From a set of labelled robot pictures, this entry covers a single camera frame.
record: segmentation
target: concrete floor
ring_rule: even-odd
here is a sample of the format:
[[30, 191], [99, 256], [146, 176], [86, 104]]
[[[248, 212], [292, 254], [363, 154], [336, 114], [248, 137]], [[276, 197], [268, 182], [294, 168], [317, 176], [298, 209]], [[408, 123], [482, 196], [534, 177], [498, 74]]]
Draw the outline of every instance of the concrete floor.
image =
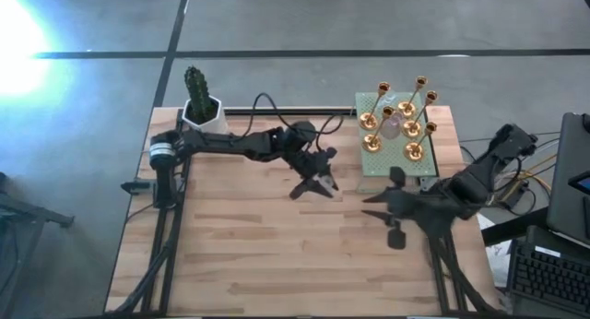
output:
[[[12, 1], [44, 37], [35, 52], [165, 52], [180, 3]], [[189, 0], [178, 50], [590, 48], [589, 25], [584, 0]], [[8, 48], [0, 42], [4, 59], [40, 41], [19, 34], [6, 35]], [[18, 197], [76, 215], [71, 229], [44, 231], [16, 318], [102, 311], [129, 202], [119, 184], [136, 173], [164, 64], [85, 58], [0, 65], [0, 171]], [[349, 106], [354, 92], [374, 90], [378, 81], [407, 91], [425, 75], [440, 103], [451, 105], [463, 140], [493, 136], [508, 122], [531, 133], [559, 131], [564, 112], [590, 109], [590, 56], [582, 55], [177, 59], [164, 106], [186, 99], [183, 71], [191, 64], [228, 106], [249, 106], [260, 91], [282, 106]], [[23, 89], [33, 82], [38, 86]], [[17, 83], [19, 93], [2, 91]], [[478, 154], [487, 142], [465, 145]], [[550, 181], [552, 174], [543, 176]]]

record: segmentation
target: plant pot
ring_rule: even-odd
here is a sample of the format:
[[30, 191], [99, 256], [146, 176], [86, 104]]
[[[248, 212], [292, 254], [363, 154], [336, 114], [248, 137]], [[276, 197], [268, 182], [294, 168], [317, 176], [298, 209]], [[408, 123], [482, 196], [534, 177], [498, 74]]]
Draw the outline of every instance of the plant pot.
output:
[[203, 124], [197, 124], [195, 121], [191, 120], [188, 117], [188, 112], [192, 110], [191, 101], [187, 100], [184, 104], [183, 110], [183, 120], [194, 130], [207, 132], [212, 134], [227, 134], [228, 133], [228, 123], [225, 121], [225, 113], [223, 112], [223, 105], [221, 104], [221, 100], [215, 99], [209, 96], [212, 101], [214, 101], [218, 105], [218, 113], [217, 115]]

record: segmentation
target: glass ball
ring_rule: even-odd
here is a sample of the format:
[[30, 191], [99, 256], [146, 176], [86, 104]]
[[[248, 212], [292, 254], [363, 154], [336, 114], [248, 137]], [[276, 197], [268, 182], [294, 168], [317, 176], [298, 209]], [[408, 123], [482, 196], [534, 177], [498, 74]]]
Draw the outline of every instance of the glass ball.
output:
[[397, 99], [397, 94], [392, 89], [388, 90], [377, 102], [377, 110], [382, 111], [385, 106], [395, 107], [397, 105], [395, 99]]
[[381, 136], [385, 139], [396, 139], [402, 132], [402, 124], [404, 122], [404, 115], [401, 112], [395, 111], [381, 128]]

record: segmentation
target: keyboard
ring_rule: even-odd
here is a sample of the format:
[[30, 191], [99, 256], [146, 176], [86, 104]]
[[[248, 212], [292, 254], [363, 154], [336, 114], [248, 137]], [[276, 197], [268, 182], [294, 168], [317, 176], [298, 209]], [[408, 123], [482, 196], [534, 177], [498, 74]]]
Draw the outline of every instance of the keyboard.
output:
[[508, 290], [590, 317], [590, 263], [514, 241]]

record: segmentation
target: tripod leg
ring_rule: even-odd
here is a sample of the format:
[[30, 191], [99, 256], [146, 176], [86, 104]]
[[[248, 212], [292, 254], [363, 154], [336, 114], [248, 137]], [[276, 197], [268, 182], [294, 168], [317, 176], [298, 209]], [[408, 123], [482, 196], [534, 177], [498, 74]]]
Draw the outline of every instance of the tripod leg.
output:
[[43, 218], [47, 221], [58, 223], [62, 227], [69, 227], [74, 222], [74, 217], [68, 217], [44, 207], [36, 207], [17, 199], [11, 198], [7, 194], [0, 194], [0, 207], [18, 214], [30, 214], [35, 217]]
[[3, 172], [0, 171], [0, 194], [4, 194], [6, 192], [5, 190], [5, 185], [6, 185], [6, 174], [4, 174]]

